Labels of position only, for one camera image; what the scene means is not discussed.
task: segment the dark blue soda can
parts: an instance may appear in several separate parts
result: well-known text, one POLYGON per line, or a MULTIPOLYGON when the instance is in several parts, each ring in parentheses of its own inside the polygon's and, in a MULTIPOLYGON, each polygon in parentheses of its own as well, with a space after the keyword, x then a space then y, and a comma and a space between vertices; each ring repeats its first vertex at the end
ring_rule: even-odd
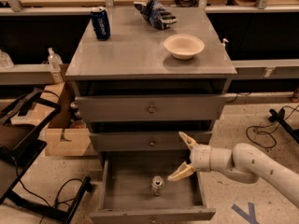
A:
POLYGON ((110 24, 106 10, 103 7, 94 7, 91 12, 91 18, 96 38, 99 40, 110 38, 110 24))

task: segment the crumpled snack bag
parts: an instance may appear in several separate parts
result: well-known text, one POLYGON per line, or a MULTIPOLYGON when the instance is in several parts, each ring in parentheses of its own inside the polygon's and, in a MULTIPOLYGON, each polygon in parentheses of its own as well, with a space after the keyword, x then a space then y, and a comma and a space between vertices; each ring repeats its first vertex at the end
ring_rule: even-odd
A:
POLYGON ((154 28, 164 30, 176 23, 178 19, 157 0, 149 0, 146 4, 135 3, 135 8, 154 28))

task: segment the closed drawer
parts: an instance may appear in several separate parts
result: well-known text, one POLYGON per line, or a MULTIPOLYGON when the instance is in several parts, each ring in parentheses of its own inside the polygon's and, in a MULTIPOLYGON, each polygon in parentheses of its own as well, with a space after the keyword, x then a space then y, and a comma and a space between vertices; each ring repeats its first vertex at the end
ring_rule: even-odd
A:
MULTIPOLYGON (((188 132, 188 135, 201 144, 207 144, 212 132, 188 132)), ((90 138, 97 152, 187 148, 178 132, 91 133, 90 138)))
POLYGON ((215 209, 206 208, 197 174, 178 182, 167 182, 189 152, 114 152, 104 166, 100 206, 90 213, 93 223, 164 223, 210 220, 215 209), (164 180, 160 196, 151 190, 151 180, 164 180))
POLYGON ((218 119, 225 98, 215 96, 78 97, 83 119, 96 121, 218 119))

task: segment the blue tape cross on floor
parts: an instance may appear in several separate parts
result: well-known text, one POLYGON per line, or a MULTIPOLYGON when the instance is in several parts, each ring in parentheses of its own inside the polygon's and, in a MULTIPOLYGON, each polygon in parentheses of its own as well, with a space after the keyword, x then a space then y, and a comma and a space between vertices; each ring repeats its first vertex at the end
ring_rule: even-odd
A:
POLYGON ((249 224, 259 224, 259 222, 256 220, 253 203, 249 203, 249 214, 244 212, 240 207, 238 207, 235 204, 232 206, 232 209, 236 211, 240 216, 242 216, 249 224))

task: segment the gray countertop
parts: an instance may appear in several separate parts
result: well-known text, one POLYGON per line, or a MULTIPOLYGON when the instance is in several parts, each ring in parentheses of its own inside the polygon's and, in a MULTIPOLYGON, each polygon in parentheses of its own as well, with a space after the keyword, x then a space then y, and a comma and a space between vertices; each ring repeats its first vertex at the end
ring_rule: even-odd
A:
POLYGON ((227 77, 235 68, 211 25, 198 7, 170 7, 178 22, 169 29, 151 27, 138 10, 107 10, 109 40, 96 39, 90 22, 66 72, 72 79, 227 77), (187 34, 202 39, 205 49, 187 61, 174 58, 164 47, 170 35, 187 34))

